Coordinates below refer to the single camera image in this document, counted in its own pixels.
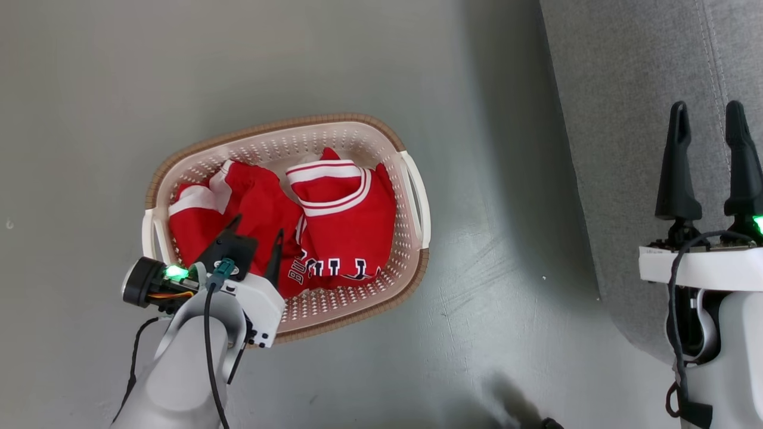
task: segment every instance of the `plastic basket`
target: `plastic basket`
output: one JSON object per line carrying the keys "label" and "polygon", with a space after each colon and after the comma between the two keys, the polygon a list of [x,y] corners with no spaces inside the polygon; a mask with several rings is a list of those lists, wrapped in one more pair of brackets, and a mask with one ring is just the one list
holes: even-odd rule
{"label": "plastic basket", "polygon": [[143,254],[164,263],[179,262],[167,208],[180,183],[202,182],[229,158],[284,177],[286,168],[309,153],[320,154],[325,147],[360,166],[384,163],[397,200],[392,251],[372,284],[317,290],[287,300],[277,342],[328,332],[395,307],[414,292],[427,270],[429,203],[416,164],[398,136],[367,115],[279,121],[205,140],[170,156],[154,173],[146,194]]}

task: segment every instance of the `white stripe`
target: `white stripe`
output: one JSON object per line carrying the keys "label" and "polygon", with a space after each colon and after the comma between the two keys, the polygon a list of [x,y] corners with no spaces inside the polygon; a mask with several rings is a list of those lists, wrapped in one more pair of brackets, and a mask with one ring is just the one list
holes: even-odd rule
{"label": "white stripe", "polygon": [[360,187],[356,191],[354,191],[352,194],[349,194],[346,197],[340,198],[338,200],[334,201],[328,201],[328,202],[309,202],[305,201],[302,198],[297,197],[300,204],[302,204],[302,207],[304,208],[327,208],[332,205],[340,205],[340,204],[346,204],[348,202],[351,202],[353,199],[358,198],[363,191],[365,190],[365,193],[368,193],[367,188],[371,187],[371,173],[367,169],[361,169],[362,176],[360,176]]}
{"label": "white stripe", "polygon": [[299,220],[297,221],[297,233],[295,239],[297,240],[297,244],[301,244],[300,238],[302,237],[302,231],[304,228],[302,227],[302,221],[304,220],[304,214],[299,217]]}
{"label": "white stripe", "polygon": [[206,186],[194,185],[180,192],[178,201],[167,209],[170,216],[187,208],[206,208],[217,210],[215,195]]}
{"label": "white stripe", "polygon": [[304,207],[305,215],[310,216],[310,217],[324,216],[324,215],[333,215],[334,213],[340,213],[340,212],[345,211],[345,210],[350,210],[351,208],[353,208],[356,205],[358,205],[361,202],[363,202],[363,200],[365,200],[365,197],[368,196],[369,191],[371,190],[371,173],[368,170],[366,170],[366,169],[363,169],[363,171],[365,171],[366,175],[368,176],[368,180],[366,180],[367,186],[364,186],[363,188],[361,188],[362,191],[361,191],[360,195],[358,195],[352,201],[349,201],[347,203],[338,205],[336,207],[331,207],[331,208],[309,208],[309,207]]}
{"label": "white stripe", "polygon": [[300,229],[300,237],[299,237],[299,240],[297,240],[297,244],[299,244],[299,246],[301,247],[302,237],[304,237],[304,230],[307,229],[307,218],[303,214],[300,219],[301,219],[300,224],[302,225],[302,229]]}
{"label": "white stripe", "polygon": [[321,179],[323,177],[337,177],[346,179],[349,177],[360,177],[361,171],[357,166],[314,166],[308,169],[292,171],[286,173],[289,183],[294,185],[299,182],[310,182],[311,180]]}
{"label": "white stripe", "polygon": [[220,171],[215,173],[214,176],[209,179],[209,189],[214,193],[215,205],[217,206],[216,210],[219,211],[221,215],[225,213],[225,208],[230,201],[230,195],[233,194],[233,190],[227,182],[225,182],[225,178],[228,176],[228,170],[232,164],[232,160],[225,161],[220,168]]}
{"label": "white stripe", "polygon": [[342,165],[347,163],[353,163],[353,162],[350,160],[318,160],[318,161],[313,161],[312,163],[297,164],[296,166],[288,167],[286,169],[286,174],[289,174],[296,169],[311,168],[316,166],[335,166],[335,165]]}

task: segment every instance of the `basketball jersey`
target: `basketball jersey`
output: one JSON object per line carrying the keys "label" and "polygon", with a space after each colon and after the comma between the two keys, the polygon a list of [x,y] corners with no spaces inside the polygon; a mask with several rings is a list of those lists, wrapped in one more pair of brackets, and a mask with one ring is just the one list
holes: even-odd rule
{"label": "basketball jersey", "polygon": [[[169,206],[169,229],[183,263],[196,261],[239,213],[242,218],[236,233],[258,242],[251,273],[261,276],[265,272],[273,242],[283,228],[279,283],[287,279],[284,265],[301,254],[295,233],[302,209],[284,194],[276,174],[232,160],[226,161],[208,183],[180,185],[176,202]],[[286,285],[286,289],[297,288]]]}
{"label": "basketball jersey", "polygon": [[295,237],[309,276],[333,277],[322,285],[330,289],[381,272],[392,247],[396,207],[382,164],[361,168],[327,148],[319,161],[287,169],[286,178],[304,210]]}

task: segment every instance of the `gray fabric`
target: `gray fabric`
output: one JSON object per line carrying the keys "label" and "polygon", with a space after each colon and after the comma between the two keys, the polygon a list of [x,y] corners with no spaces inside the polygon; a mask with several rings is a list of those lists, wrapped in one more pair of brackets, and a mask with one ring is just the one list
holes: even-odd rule
{"label": "gray fabric", "polygon": [[724,109],[740,100],[763,141],[763,2],[541,3],[602,299],[633,344],[671,361],[665,287],[637,263],[670,226],[652,217],[668,113],[688,104],[698,227],[728,227]]}

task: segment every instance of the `basket handle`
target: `basket handle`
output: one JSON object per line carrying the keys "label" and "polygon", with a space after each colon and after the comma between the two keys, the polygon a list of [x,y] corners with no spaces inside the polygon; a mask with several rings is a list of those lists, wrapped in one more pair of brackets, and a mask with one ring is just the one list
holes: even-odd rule
{"label": "basket handle", "polygon": [[[156,235],[161,237],[166,236],[164,223],[156,216],[155,208],[149,208],[146,210],[146,214],[143,215],[143,226],[141,239],[143,241],[143,255],[153,260],[159,260],[156,257]],[[159,240],[159,251],[161,253],[161,261],[164,263],[172,263],[172,259],[169,255],[169,249],[167,248],[164,240]]]}
{"label": "basket handle", "polygon": [[428,249],[430,238],[432,237],[432,220],[430,218],[429,200],[427,191],[424,188],[424,182],[421,179],[418,167],[414,159],[410,157],[407,150],[400,152],[405,162],[408,172],[403,178],[405,183],[405,192],[408,194],[410,210],[414,215],[414,226],[416,235],[421,241],[421,248]]}

